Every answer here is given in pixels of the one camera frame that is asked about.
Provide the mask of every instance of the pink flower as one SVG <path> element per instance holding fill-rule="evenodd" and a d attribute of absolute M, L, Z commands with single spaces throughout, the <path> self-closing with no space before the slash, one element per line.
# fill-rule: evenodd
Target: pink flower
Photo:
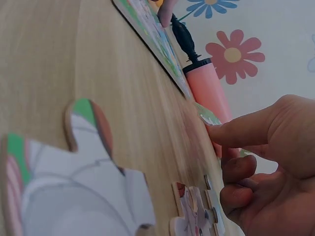
<path fill-rule="evenodd" d="M 257 75 L 257 67 L 249 61 L 265 61 L 263 53 L 252 52 L 261 46 L 258 38 L 249 38 L 242 43 L 244 33 L 240 29 L 231 33 L 230 40 L 223 31 L 218 31 L 217 37 L 223 46 L 218 43 L 208 43 L 206 51 L 212 55 L 211 61 L 219 79 L 225 76 L 226 82 L 233 85 L 237 81 L 236 73 L 242 79 L 245 79 L 246 75 L 250 77 Z"/>

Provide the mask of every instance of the wooden puzzle piece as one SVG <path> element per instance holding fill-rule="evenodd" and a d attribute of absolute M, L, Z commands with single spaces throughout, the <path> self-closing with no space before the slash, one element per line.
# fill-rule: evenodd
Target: wooden puzzle piece
<path fill-rule="evenodd" d="M 2 143 L 5 221 L 11 236 L 134 236 L 155 224 L 143 173 L 112 160 L 101 109 L 76 101 L 66 112 L 68 152 L 9 134 Z"/>
<path fill-rule="evenodd" d="M 171 236 L 215 236 L 211 234 L 214 215 L 204 208 L 199 189 L 179 182 L 172 186 L 179 217 L 170 222 Z"/>
<path fill-rule="evenodd" d="M 215 213 L 215 223 L 216 223 L 216 234 L 218 236 L 224 236 L 225 233 L 225 228 L 224 228 L 224 223 L 223 223 L 223 218 L 221 214 L 221 208 L 220 208 L 220 203 L 218 201 L 218 197 L 216 192 L 214 191 L 210 178 L 209 176 L 205 175 L 204 176 L 206 185 L 207 185 L 207 190 L 206 191 L 206 196 L 208 200 L 209 207 L 213 209 Z"/>

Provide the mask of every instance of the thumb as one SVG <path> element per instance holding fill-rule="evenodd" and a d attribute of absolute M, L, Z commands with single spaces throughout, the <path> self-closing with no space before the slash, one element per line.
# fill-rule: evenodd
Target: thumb
<path fill-rule="evenodd" d="M 164 28 L 168 27 L 171 22 L 173 8 L 177 1 L 178 0 L 164 0 L 162 6 L 158 10 L 157 15 Z"/>

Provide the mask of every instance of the puzzle board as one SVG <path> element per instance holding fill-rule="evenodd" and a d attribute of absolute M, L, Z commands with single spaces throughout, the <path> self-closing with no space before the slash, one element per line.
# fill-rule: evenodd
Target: puzzle board
<path fill-rule="evenodd" d="M 142 172 L 118 167 L 102 110 L 87 99 L 66 112 L 73 152 L 9 134 L 2 142 L 2 203 L 10 236 L 135 236 L 155 224 Z"/>
<path fill-rule="evenodd" d="M 184 96 L 190 92 L 174 50 L 147 0 L 112 0 Z"/>

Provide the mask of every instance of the finger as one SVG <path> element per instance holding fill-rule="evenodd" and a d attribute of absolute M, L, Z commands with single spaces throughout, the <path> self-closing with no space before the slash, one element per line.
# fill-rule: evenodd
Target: finger
<path fill-rule="evenodd" d="M 265 157 L 268 151 L 268 144 L 265 145 L 256 145 L 256 146 L 246 146 L 243 149 L 250 151 L 260 157 Z"/>
<path fill-rule="evenodd" d="M 252 178 L 242 179 L 241 181 L 238 181 L 237 184 L 245 188 L 250 188 L 253 192 L 258 189 L 258 182 Z"/>
<path fill-rule="evenodd" d="M 267 144 L 269 127 L 274 116 L 271 107 L 236 118 L 221 126 L 209 127 L 213 142 L 230 148 Z"/>
<path fill-rule="evenodd" d="M 259 183 L 259 182 L 261 182 L 263 180 L 270 179 L 270 174 L 259 173 L 259 174 L 251 176 L 251 179 L 256 181 L 257 183 Z"/>
<path fill-rule="evenodd" d="M 235 209 L 246 207 L 252 198 L 253 192 L 250 188 L 244 188 L 237 184 L 229 184 L 220 192 L 221 206 L 228 218 Z"/>
<path fill-rule="evenodd" d="M 299 107 L 309 102 L 309 99 L 296 95 L 283 96 L 263 110 L 236 118 L 221 126 L 209 127 L 210 138 L 213 142 L 229 148 L 268 144 L 268 137 L 272 137 L 287 111 L 294 106 Z"/>
<path fill-rule="evenodd" d="M 221 168 L 231 159 L 240 157 L 238 149 L 227 148 L 222 146 Z"/>
<path fill-rule="evenodd" d="M 253 155 L 239 157 L 229 160 L 222 168 L 224 183 L 237 183 L 255 174 L 257 166 Z"/>
<path fill-rule="evenodd" d="M 161 25 L 165 28 L 168 27 L 173 14 L 173 8 L 177 0 L 164 0 L 162 6 L 158 10 L 158 18 L 161 22 Z"/>

